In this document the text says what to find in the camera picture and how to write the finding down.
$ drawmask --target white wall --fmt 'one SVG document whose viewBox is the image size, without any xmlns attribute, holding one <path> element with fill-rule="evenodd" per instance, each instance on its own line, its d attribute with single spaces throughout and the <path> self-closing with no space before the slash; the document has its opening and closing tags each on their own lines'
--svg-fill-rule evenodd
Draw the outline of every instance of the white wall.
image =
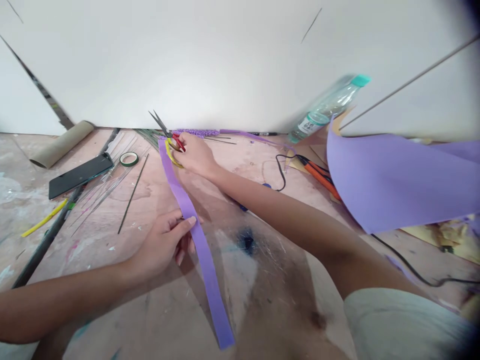
<svg viewBox="0 0 480 360">
<path fill-rule="evenodd" d="M 477 40 L 346 125 L 341 134 L 480 140 L 479 59 Z"/>
<path fill-rule="evenodd" d="M 0 133 L 61 135 L 66 129 L 0 38 Z"/>
<path fill-rule="evenodd" d="M 345 74 L 345 121 L 475 36 L 450 0 L 10 0 L 0 34 L 70 119 L 286 130 Z M 303 43 L 318 10 L 318 19 Z"/>
</svg>

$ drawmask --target teal bottle cap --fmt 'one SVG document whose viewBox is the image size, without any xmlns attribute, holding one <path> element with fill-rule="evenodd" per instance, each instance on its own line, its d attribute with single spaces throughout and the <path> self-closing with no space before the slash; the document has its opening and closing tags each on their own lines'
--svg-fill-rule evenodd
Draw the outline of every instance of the teal bottle cap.
<svg viewBox="0 0 480 360">
<path fill-rule="evenodd" d="M 367 85 L 372 79 L 369 76 L 366 75 L 357 75 L 353 78 L 352 81 L 350 81 L 350 84 L 353 84 L 355 86 L 358 86 L 359 88 L 363 88 L 365 85 Z"/>
</svg>

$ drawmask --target hand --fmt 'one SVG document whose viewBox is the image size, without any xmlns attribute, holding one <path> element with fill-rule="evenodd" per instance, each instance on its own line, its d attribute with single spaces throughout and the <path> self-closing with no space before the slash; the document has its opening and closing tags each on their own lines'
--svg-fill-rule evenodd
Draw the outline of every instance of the hand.
<svg viewBox="0 0 480 360">
<path fill-rule="evenodd" d="M 205 143 L 205 140 L 188 132 L 182 132 L 179 139 L 185 146 L 185 152 L 173 151 L 173 157 L 185 169 L 204 176 L 219 167 L 214 159 L 212 150 Z"/>
<path fill-rule="evenodd" d="M 193 216 L 183 220 L 180 209 L 159 215 L 138 251 L 126 261 L 135 282 L 158 276 L 172 258 L 180 266 L 187 251 L 194 254 L 190 229 L 196 221 Z"/>
</svg>

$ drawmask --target person's left hand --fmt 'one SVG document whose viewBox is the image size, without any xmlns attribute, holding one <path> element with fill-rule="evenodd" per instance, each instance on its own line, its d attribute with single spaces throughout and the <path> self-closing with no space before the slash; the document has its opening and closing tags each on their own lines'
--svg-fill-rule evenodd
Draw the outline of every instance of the person's left hand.
<svg viewBox="0 0 480 360">
<path fill-rule="evenodd" d="M 196 221 L 193 216 L 184 220 L 180 209 L 159 215 L 138 251 L 126 261 L 130 270 L 149 280 L 163 272 L 172 258 L 180 266 L 187 251 L 195 253 L 190 229 Z"/>
</svg>

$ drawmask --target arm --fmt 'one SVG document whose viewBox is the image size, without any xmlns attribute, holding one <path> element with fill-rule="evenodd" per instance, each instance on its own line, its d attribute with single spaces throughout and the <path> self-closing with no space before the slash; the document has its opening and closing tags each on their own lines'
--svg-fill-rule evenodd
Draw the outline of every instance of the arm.
<svg viewBox="0 0 480 360">
<path fill-rule="evenodd" d="M 136 254 L 126 261 L 0 293 L 0 341 L 38 341 L 158 276 L 172 258 L 180 265 L 187 249 L 195 251 L 189 231 L 196 221 L 181 218 L 180 209 L 159 216 Z"/>
<path fill-rule="evenodd" d="M 424 293 L 352 230 L 292 197 L 262 186 L 220 167 L 202 139 L 182 133 L 185 153 L 176 159 L 188 170 L 208 179 L 286 238 L 315 256 L 326 268 L 345 299 L 365 288 Z"/>
</svg>

